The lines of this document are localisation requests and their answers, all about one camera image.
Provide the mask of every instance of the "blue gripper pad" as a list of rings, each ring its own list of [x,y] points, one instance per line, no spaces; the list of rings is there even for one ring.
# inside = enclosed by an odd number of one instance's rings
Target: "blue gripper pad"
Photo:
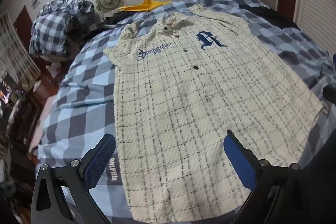
[[[88,153],[92,154],[94,152],[94,155],[92,155],[92,160],[88,163],[83,172],[83,179],[86,190],[96,187],[98,180],[109,163],[115,149],[116,139],[111,134],[105,134],[96,147],[91,149],[93,151],[88,151]]]
[[[257,185],[256,172],[241,151],[244,147],[235,143],[231,135],[226,135],[223,148],[243,186],[253,191]]]

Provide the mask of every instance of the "curtain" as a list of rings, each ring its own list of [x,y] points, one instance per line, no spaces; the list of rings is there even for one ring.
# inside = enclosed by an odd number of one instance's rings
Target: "curtain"
[[[8,13],[0,15],[0,79],[7,72],[23,90],[30,90],[41,71],[19,39]]]

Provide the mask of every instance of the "cream plaid shirt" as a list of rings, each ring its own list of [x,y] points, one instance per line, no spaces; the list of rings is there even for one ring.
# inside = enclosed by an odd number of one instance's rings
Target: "cream plaid shirt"
[[[244,19],[190,8],[149,34],[128,25],[105,54],[116,65],[115,126],[132,216],[148,223],[216,217],[244,203],[222,149],[228,129],[273,165],[297,162],[317,97]]]

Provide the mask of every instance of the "pink mat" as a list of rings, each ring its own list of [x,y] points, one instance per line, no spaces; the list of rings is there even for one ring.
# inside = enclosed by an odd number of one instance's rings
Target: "pink mat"
[[[44,108],[41,112],[41,115],[38,121],[38,126],[36,127],[33,138],[31,139],[31,143],[29,146],[29,153],[31,153],[39,145],[39,142],[43,136],[42,129],[43,129],[44,120],[50,113],[55,97],[56,95],[49,97],[44,105]]]

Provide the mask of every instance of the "blue checkered bedding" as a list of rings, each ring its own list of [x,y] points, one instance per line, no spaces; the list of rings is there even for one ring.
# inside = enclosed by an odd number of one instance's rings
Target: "blue checkered bedding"
[[[263,18],[239,8],[239,4],[251,7],[266,6],[259,0],[184,0],[164,5],[151,12],[137,13],[121,23],[129,24],[140,20],[137,36],[141,36],[148,33],[164,13],[171,15],[178,11],[191,16],[188,7],[194,4],[204,4],[213,11],[244,18],[249,23],[252,34],[285,60],[320,100],[323,100],[324,86],[336,86],[335,66],[328,53],[303,32],[295,28],[281,30]],[[44,123],[42,144],[38,148],[37,170],[44,163],[51,167],[69,164],[71,160],[83,157],[105,133],[115,135],[115,66],[103,54],[103,50],[116,45],[122,29],[123,27],[119,27],[97,35],[75,58]],[[324,105],[316,125],[309,134],[299,161],[301,167],[317,154],[336,127],[336,106],[329,102],[324,102]],[[126,202],[117,152],[116,150],[98,185],[91,189],[90,193],[113,224],[139,223],[132,219]],[[64,193],[70,207],[76,211],[67,188],[64,188]],[[232,211],[216,219],[203,220],[202,224],[214,221],[225,223],[230,221],[234,214],[235,211]]]

